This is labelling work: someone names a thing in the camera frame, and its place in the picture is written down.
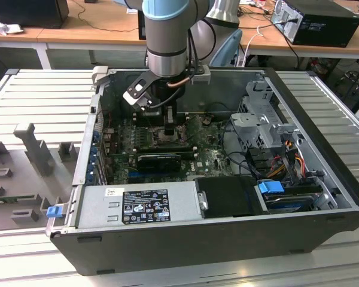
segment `white paper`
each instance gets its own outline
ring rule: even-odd
[[[0,34],[7,36],[7,34],[21,33],[24,32],[20,25],[17,24],[3,24],[0,22]]]
[[[138,13],[138,10],[137,9],[126,9],[126,13],[127,14],[137,14]]]
[[[107,188],[105,189],[105,196],[122,196],[125,191],[123,187]]]
[[[249,5],[249,4],[255,4],[255,3],[252,0],[240,0],[239,4],[240,5]]]

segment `copper pipe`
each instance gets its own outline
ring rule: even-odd
[[[190,77],[186,77],[177,83],[168,83],[169,88],[179,88],[190,81]]]

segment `motherboard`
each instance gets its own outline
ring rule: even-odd
[[[112,184],[193,181],[206,176],[232,175],[220,146],[226,121],[193,114],[165,135],[163,127],[138,126],[123,120],[108,134],[107,158]]]

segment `warning label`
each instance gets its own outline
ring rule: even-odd
[[[122,212],[123,224],[170,221],[168,190],[126,191]]]

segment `wooden desk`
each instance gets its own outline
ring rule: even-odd
[[[138,39],[138,16],[127,14],[126,8],[111,0],[99,0],[96,4],[84,0],[68,0],[69,16],[61,29],[44,29],[38,35],[39,42],[145,45]],[[94,29],[80,18],[99,29],[126,30],[130,32],[109,32]]]
[[[336,2],[344,7],[351,8],[357,11],[357,5],[359,2],[356,1],[344,1],[336,0]],[[267,0],[265,8],[272,9],[274,4]],[[258,13],[262,13],[261,10],[249,7],[250,10]],[[266,26],[270,24],[269,21],[264,19],[261,15],[243,15],[240,18],[240,27],[257,27]],[[286,40],[282,36],[276,27],[263,28],[260,32],[264,35],[263,37],[257,36],[253,39],[250,44],[250,53],[259,55],[272,55],[272,56],[294,56],[286,43]],[[241,44],[246,47],[248,41],[253,35],[257,33],[256,29],[243,29],[243,37]],[[318,46],[300,46],[293,45],[293,49],[301,57],[328,57],[328,58],[349,58],[359,59],[359,27],[355,32],[354,36],[350,40],[346,48],[335,48],[335,47],[318,47]]]
[[[43,69],[51,69],[48,59],[48,49],[73,50],[122,50],[145,51],[145,41],[138,39],[138,17],[136,14],[126,14],[126,8],[111,2],[99,0],[96,4],[86,4],[84,0],[67,0],[69,17],[62,29],[25,28],[25,33],[18,35],[0,35],[0,47],[33,48],[37,51]],[[357,11],[359,2],[337,0],[338,3]],[[273,3],[267,0],[266,8],[272,8]],[[261,10],[248,7],[250,10]],[[94,29],[92,26],[108,30],[132,30],[130,32],[108,32]],[[240,27],[265,26],[270,22],[261,15],[244,15]],[[243,29],[241,44],[247,46],[250,38],[255,35],[255,29]],[[271,56],[294,57],[285,39],[275,27],[263,28],[264,37],[256,37],[249,53]],[[337,59],[359,59],[359,28],[346,48],[293,46],[300,57],[328,57]]]

